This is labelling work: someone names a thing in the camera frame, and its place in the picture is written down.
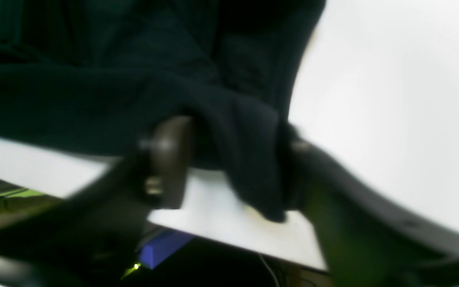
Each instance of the blue object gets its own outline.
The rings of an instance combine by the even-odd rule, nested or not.
[[[139,254],[139,261],[149,269],[153,269],[194,237],[180,231],[165,231],[143,247]]]

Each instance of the white wall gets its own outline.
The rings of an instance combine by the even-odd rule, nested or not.
[[[290,120],[381,194],[459,231],[459,1],[328,0]]]

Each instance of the green surface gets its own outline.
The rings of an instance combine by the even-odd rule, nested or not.
[[[15,191],[8,191],[7,193],[0,194],[0,196],[6,196],[7,198],[12,198],[12,197],[31,197],[31,196],[44,195],[43,193],[41,193],[39,191],[33,191],[31,189],[28,189],[28,190],[23,191],[23,192],[18,193],[18,194],[14,194]]]

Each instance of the screw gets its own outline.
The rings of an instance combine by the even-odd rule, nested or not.
[[[162,184],[161,179],[158,177],[149,177],[145,182],[145,191],[148,195],[161,195]]]

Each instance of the black jacket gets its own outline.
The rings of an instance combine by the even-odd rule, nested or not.
[[[194,165],[284,219],[278,156],[323,0],[0,0],[0,136],[123,155],[174,114]]]

